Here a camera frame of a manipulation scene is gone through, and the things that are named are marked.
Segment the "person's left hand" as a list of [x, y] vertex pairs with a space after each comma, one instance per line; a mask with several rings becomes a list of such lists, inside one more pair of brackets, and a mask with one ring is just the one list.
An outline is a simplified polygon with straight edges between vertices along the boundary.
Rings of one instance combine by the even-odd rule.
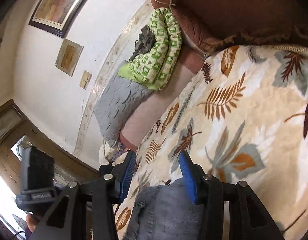
[[28, 214], [26, 216], [26, 222], [27, 222], [27, 227], [31, 232], [34, 232], [39, 223], [39, 221], [31, 214]]

